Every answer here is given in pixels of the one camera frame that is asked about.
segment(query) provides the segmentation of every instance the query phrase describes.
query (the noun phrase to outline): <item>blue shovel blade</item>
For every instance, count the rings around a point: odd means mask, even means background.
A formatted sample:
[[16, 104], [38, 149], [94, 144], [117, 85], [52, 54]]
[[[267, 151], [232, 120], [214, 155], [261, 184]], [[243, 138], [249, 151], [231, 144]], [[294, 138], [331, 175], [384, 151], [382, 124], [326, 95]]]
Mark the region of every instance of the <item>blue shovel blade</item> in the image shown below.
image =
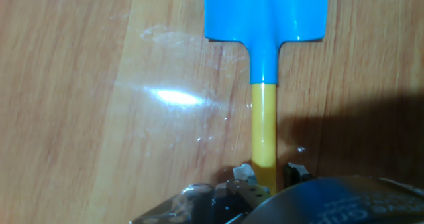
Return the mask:
[[328, 0], [205, 0], [205, 36], [241, 42], [250, 54], [250, 82], [278, 81], [284, 42], [322, 39]]

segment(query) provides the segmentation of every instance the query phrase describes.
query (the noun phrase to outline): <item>wooden table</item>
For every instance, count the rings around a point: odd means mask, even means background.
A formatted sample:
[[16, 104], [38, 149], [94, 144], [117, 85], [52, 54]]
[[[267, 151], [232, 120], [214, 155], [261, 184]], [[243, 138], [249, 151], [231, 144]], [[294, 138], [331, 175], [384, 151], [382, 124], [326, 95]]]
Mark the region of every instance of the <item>wooden table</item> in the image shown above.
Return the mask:
[[[424, 0], [328, 16], [280, 53], [280, 165], [424, 186]], [[0, 0], [0, 223], [127, 223], [224, 180], [250, 158], [248, 63], [204, 39], [203, 0]]]

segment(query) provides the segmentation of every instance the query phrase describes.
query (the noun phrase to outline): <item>yellow handle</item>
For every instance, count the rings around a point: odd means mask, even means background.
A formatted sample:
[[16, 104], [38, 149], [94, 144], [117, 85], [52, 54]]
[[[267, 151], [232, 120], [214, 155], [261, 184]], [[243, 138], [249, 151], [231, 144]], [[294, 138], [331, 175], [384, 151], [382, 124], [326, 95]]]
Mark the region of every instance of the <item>yellow handle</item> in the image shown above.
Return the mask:
[[276, 85], [252, 85], [252, 167], [274, 195], [276, 181]]

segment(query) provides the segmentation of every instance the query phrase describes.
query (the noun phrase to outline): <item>shovel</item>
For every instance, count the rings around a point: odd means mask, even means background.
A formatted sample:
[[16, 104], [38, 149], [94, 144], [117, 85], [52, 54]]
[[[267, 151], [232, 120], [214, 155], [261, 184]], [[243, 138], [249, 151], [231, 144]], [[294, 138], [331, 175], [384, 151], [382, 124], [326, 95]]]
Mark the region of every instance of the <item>shovel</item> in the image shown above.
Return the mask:
[[258, 184], [276, 193], [276, 85], [285, 42], [320, 40], [328, 0], [205, 0], [205, 36], [241, 42], [250, 55], [252, 166]]

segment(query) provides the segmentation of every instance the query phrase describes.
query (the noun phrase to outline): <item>metal mechanism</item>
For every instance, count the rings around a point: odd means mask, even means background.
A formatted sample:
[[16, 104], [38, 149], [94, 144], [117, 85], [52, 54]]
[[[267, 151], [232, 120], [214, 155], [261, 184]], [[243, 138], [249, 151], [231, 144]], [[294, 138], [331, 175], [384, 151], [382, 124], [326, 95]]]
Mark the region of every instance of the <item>metal mechanism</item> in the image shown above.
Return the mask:
[[391, 180], [314, 178], [304, 166], [284, 166], [285, 189], [270, 197], [251, 167], [214, 187], [194, 184], [132, 224], [424, 223], [424, 191]]

